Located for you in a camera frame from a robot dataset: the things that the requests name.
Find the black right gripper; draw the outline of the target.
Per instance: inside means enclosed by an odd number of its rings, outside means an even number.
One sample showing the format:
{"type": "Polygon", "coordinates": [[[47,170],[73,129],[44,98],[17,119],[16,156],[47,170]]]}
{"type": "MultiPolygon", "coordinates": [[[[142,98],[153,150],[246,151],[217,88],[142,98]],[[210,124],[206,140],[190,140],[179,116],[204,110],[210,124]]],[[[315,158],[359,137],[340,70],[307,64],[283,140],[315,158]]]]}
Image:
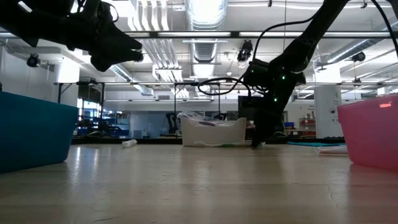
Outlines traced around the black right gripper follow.
{"type": "Polygon", "coordinates": [[[267,139],[272,138],[275,127],[280,123],[281,116],[291,94],[299,84],[306,84],[303,72],[292,72],[285,68],[271,67],[268,63],[258,65],[260,87],[267,90],[264,99],[254,114],[254,138],[252,148],[257,148],[267,139]]]}

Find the silver ventilation duct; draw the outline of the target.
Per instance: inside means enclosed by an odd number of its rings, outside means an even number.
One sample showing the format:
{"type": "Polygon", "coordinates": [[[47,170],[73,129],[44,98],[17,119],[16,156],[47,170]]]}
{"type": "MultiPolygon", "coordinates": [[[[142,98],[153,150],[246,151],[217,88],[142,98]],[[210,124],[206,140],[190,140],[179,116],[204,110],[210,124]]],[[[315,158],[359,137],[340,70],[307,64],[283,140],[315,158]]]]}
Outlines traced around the silver ventilation duct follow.
{"type": "MultiPolygon", "coordinates": [[[[184,0],[188,29],[219,31],[226,19],[228,0],[184,0]]],[[[216,57],[217,44],[194,43],[193,58],[199,63],[211,63],[216,57]]]]}
{"type": "MultiPolygon", "coordinates": [[[[398,19],[396,17],[391,17],[389,18],[389,23],[391,25],[391,28],[393,30],[398,30],[398,19]]],[[[380,24],[376,26],[373,31],[385,31],[388,32],[387,26],[385,23],[380,24]]],[[[338,49],[337,51],[331,53],[330,55],[327,56],[326,62],[327,63],[338,63],[344,59],[347,59],[349,57],[352,57],[353,55],[356,55],[360,53],[361,51],[372,47],[373,45],[378,44],[384,39],[356,39],[342,48],[338,49]]]]}

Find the pink plastic bin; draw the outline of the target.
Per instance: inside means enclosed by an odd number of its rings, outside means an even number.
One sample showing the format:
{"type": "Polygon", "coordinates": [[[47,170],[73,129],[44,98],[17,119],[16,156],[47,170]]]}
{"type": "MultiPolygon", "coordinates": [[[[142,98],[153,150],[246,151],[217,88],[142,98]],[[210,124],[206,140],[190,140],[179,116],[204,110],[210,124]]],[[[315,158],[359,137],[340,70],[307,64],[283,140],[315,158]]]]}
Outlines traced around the pink plastic bin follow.
{"type": "Polygon", "coordinates": [[[398,94],[338,107],[351,162],[398,172],[398,94]]]}

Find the red storage shelf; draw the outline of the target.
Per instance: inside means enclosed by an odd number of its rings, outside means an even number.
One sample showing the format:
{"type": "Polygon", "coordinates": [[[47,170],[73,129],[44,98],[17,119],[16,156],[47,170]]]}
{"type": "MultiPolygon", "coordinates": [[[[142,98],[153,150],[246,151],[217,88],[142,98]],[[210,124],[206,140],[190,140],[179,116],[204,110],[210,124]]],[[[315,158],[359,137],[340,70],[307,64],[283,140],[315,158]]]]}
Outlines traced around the red storage shelf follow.
{"type": "Polygon", "coordinates": [[[303,138],[316,138],[316,119],[315,118],[300,118],[299,128],[303,138]]]}

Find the black workstation frame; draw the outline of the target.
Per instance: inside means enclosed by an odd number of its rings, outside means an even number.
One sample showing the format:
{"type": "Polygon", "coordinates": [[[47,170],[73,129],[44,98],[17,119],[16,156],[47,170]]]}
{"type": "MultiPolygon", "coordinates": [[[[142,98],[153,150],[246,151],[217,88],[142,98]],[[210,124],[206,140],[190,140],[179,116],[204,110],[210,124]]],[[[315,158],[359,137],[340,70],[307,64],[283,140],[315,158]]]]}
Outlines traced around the black workstation frame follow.
{"type": "Polygon", "coordinates": [[[132,86],[139,90],[144,96],[155,96],[155,93],[152,93],[152,89],[155,86],[167,86],[171,89],[174,90],[173,93],[173,102],[174,105],[176,105],[177,102],[177,87],[182,86],[182,88],[185,88],[187,86],[197,86],[198,88],[201,86],[205,85],[215,85],[218,88],[218,91],[220,91],[220,83],[217,82],[209,82],[209,83],[199,83],[199,82],[95,82],[95,81],[89,81],[89,82],[72,82],[72,83],[60,83],[60,82],[55,82],[54,85],[58,85],[58,103],[60,103],[62,94],[64,91],[67,90],[72,85],[78,85],[78,86],[95,86],[99,85],[101,86],[100,89],[100,101],[99,101],[99,118],[102,121],[103,120],[103,112],[104,112],[104,102],[106,101],[105,99],[105,91],[107,86],[132,86]]]}

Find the black aluminium table frame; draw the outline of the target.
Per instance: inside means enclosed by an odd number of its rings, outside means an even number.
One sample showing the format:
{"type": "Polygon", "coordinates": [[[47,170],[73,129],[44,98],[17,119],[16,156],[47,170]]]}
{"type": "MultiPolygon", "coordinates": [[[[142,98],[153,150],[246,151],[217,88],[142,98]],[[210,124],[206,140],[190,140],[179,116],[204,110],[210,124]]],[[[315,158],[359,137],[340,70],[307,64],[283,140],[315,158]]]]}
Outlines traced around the black aluminium table frame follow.
{"type": "MultiPolygon", "coordinates": [[[[121,138],[73,138],[71,145],[77,144],[121,144],[123,141],[130,139],[121,138]]],[[[266,141],[266,144],[285,144],[288,142],[319,142],[325,144],[343,144],[343,138],[326,138],[326,139],[298,139],[298,138],[274,138],[266,141]]],[[[157,138],[157,139],[137,139],[138,144],[182,144],[182,139],[178,138],[157,138]]]]}

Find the teal plastic lid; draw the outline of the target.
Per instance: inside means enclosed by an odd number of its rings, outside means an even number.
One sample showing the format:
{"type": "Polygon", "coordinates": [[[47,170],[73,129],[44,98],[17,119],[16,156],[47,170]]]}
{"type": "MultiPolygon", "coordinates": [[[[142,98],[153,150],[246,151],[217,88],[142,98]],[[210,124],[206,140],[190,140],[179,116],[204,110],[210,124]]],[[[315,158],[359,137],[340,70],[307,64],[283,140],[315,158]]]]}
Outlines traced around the teal plastic lid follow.
{"type": "Polygon", "coordinates": [[[308,147],[334,147],[334,146],[345,146],[344,143],[322,143],[322,142],[292,142],[289,141],[286,144],[295,146],[308,146],[308,147]]]}

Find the white plastic bin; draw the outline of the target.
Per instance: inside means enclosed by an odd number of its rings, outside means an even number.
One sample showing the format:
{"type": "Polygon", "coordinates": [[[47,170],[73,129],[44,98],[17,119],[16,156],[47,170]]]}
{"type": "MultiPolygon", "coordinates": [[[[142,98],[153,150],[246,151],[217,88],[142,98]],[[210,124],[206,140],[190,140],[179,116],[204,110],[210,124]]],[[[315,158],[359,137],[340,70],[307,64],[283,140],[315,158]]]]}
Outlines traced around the white plastic bin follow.
{"type": "Polygon", "coordinates": [[[184,146],[221,146],[243,144],[246,137],[246,118],[221,121],[214,126],[200,124],[188,118],[181,119],[184,146]]]}

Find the white square column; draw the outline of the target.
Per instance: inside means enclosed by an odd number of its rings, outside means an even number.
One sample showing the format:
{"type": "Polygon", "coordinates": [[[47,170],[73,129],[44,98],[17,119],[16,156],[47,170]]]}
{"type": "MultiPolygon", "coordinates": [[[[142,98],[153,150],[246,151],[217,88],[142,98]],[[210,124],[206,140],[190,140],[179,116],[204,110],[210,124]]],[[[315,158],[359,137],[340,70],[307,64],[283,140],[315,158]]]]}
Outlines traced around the white square column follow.
{"type": "Polygon", "coordinates": [[[340,86],[315,87],[315,118],[317,138],[343,137],[338,120],[338,107],[341,104],[340,86]]]}

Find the black frame bar with lights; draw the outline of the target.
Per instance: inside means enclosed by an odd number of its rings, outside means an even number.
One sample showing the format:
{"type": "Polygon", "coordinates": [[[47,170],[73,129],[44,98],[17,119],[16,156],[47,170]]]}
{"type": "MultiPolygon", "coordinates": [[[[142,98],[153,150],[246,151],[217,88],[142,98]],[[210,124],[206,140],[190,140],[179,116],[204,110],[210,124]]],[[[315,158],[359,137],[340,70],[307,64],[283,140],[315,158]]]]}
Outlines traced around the black frame bar with lights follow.
{"type": "MultiPolygon", "coordinates": [[[[149,31],[149,32],[125,32],[135,39],[254,39],[261,32],[258,31],[149,31]]],[[[297,31],[269,31],[264,39],[295,39],[302,32],[297,31]]],[[[387,31],[330,31],[323,35],[324,39],[387,39],[391,35],[387,31]]]]}

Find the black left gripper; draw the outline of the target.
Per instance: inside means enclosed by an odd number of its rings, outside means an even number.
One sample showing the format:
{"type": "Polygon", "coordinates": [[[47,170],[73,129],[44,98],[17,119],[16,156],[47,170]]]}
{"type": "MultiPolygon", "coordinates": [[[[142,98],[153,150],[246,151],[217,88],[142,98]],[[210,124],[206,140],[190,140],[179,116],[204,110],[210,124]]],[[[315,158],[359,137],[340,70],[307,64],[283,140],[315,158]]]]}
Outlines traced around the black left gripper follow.
{"type": "Polygon", "coordinates": [[[72,13],[67,16],[67,25],[68,50],[88,51],[91,64],[100,72],[122,62],[134,62],[133,51],[142,51],[142,44],[124,33],[104,37],[107,9],[88,11],[88,14],[86,9],[72,13]]]}

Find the teal plastic bin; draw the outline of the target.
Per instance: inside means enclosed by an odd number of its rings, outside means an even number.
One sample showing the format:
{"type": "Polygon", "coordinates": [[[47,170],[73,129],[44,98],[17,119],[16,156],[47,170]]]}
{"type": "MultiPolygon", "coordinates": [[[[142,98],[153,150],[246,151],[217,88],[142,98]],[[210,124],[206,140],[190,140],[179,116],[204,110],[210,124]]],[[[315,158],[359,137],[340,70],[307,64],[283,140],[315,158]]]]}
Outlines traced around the teal plastic bin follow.
{"type": "Polygon", "coordinates": [[[64,162],[78,108],[0,91],[0,174],[64,162]]]}

